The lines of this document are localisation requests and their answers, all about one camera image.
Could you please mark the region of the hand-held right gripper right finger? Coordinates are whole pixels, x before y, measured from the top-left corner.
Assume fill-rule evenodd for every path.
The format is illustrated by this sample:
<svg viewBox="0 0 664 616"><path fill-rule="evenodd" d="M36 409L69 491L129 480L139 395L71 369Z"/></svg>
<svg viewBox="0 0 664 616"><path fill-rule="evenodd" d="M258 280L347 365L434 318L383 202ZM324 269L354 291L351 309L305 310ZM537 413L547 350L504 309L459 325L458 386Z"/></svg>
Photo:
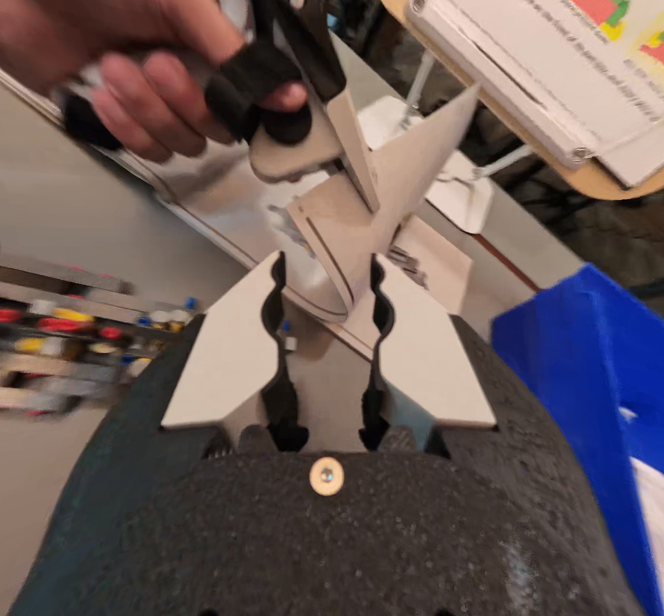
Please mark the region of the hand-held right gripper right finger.
<svg viewBox="0 0 664 616"><path fill-rule="evenodd" d="M497 419L444 305L384 255L373 254L370 289L378 338L362 395L359 437L376 451L407 428L425 451L437 429L495 430Z"/></svg>

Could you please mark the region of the multicoloured lego chassis assembly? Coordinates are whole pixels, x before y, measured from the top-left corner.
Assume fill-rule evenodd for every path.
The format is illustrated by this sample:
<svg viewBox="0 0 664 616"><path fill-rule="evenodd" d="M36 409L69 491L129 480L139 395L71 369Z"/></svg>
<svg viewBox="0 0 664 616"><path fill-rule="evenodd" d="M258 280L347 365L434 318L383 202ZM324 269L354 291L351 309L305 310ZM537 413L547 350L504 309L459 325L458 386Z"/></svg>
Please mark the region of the multicoloured lego chassis assembly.
<svg viewBox="0 0 664 616"><path fill-rule="evenodd" d="M118 396L198 310L109 274L1 252L1 412L62 416Z"/></svg>

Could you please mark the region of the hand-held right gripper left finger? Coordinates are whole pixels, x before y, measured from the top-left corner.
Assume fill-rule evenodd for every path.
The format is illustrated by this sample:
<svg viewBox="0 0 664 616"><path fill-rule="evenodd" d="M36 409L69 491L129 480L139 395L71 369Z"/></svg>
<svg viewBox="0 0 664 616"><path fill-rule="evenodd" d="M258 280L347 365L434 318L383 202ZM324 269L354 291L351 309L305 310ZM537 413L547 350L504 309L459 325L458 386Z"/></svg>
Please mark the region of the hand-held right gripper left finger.
<svg viewBox="0 0 664 616"><path fill-rule="evenodd" d="M207 310L161 427L216 427L233 444L261 426L279 451L298 452L310 433L280 335L286 255L272 252Z"/></svg>

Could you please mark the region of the blue flat object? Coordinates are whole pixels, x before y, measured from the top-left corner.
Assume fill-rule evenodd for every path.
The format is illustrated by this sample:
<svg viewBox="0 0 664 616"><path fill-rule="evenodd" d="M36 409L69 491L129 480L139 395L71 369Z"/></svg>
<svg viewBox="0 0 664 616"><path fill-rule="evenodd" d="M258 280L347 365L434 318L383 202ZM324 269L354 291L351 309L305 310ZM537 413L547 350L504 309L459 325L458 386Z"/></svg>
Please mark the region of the blue flat object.
<svg viewBox="0 0 664 616"><path fill-rule="evenodd" d="M663 319L591 264L494 318L491 344L552 415L647 615L663 614Z"/></svg>

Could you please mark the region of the lego instruction booklet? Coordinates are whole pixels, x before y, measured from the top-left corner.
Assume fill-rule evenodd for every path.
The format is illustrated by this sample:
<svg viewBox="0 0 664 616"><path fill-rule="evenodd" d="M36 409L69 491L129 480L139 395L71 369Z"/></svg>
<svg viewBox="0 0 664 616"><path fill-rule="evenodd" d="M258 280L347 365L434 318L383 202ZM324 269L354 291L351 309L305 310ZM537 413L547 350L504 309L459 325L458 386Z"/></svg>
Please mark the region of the lego instruction booklet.
<svg viewBox="0 0 664 616"><path fill-rule="evenodd" d="M324 250L329 240L320 243L315 233L319 214L300 204L317 193L326 214L332 213L350 195L345 175L319 171L297 183L265 183L250 166L248 147L239 145L211 143L203 157L178 156L165 166L125 152L99 152L151 185L163 205L249 270L272 252L283 252L284 297L367 359L378 338L369 281L373 253L386 255L449 314L461 313L471 258L415 216L416 206L394 213L392 202L381 203L380 211L390 211L400 223L390 221L386 238L364 249L362 274L348 278L350 295L337 287L343 284L339 273L331 277L325 269L334 263Z"/></svg>

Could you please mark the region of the white printed sheet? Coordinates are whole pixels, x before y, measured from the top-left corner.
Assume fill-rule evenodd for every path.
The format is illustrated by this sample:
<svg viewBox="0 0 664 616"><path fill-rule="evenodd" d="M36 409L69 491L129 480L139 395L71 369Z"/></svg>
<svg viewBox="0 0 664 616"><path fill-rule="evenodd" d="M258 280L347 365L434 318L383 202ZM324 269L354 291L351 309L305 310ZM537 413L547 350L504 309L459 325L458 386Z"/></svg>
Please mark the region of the white printed sheet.
<svg viewBox="0 0 664 616"><path fill-rule="evenodd" d="M663 168L663 0L410 0L408 20L562 164Z"/></svg>

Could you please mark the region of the person's left hand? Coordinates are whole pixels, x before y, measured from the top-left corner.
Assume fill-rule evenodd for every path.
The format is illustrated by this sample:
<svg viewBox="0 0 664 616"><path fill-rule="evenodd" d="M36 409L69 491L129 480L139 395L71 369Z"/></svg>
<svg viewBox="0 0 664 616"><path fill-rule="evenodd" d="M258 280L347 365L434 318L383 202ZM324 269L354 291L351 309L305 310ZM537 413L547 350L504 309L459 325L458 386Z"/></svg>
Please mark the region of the person's left hand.
<svg viewBox="0 0 664 616"><path fill-rule="evenodd" d="M232 143L171 51L219 66L244 45L217 0L1 0L1 68L45 95L99 64L93 112L128 151L157 163Z"/></svg>

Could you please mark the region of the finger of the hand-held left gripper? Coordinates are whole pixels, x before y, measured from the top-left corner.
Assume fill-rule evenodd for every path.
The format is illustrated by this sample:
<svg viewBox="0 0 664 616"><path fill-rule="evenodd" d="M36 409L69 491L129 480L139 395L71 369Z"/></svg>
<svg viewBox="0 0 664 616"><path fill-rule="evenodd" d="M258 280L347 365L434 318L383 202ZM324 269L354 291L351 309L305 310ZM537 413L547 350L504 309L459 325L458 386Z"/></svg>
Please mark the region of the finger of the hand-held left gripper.
<svg viewBox="0 0 664 616"><path fill-rule="evenodd" d="M328 101L326 114L341 144L346 173L370 212L376 213L377 172L348 88Z"/></svg>

